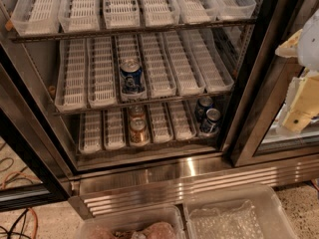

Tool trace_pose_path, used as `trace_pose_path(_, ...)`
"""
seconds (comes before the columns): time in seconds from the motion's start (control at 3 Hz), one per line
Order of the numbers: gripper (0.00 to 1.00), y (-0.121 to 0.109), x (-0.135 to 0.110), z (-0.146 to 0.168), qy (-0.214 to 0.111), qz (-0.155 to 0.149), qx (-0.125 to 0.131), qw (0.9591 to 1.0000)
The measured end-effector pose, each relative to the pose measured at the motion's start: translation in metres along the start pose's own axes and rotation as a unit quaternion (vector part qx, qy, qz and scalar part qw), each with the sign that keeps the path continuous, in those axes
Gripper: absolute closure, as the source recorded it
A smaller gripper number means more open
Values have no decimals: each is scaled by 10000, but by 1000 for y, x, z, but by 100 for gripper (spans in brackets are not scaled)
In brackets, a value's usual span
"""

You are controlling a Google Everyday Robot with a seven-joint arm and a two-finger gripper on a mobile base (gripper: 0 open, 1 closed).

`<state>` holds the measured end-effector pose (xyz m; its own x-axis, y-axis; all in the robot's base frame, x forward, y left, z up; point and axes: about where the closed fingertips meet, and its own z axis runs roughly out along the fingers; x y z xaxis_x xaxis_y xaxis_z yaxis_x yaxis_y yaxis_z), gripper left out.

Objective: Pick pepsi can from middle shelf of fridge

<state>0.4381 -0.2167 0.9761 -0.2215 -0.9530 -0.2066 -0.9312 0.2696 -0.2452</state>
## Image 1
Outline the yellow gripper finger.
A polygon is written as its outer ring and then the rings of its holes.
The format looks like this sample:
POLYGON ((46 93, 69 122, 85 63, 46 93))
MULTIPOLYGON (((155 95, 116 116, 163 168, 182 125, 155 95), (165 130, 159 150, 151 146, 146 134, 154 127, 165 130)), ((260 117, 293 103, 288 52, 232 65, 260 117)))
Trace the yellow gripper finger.
POLYGON ((277 47, 275 54, 283 58, 296 58, 301 34, 302 30, 295 32, 287 41, 277 47))
POLYGON ((319 76, 294 78, 288 87, 281 125, 299 133, 318 115, 319 76))

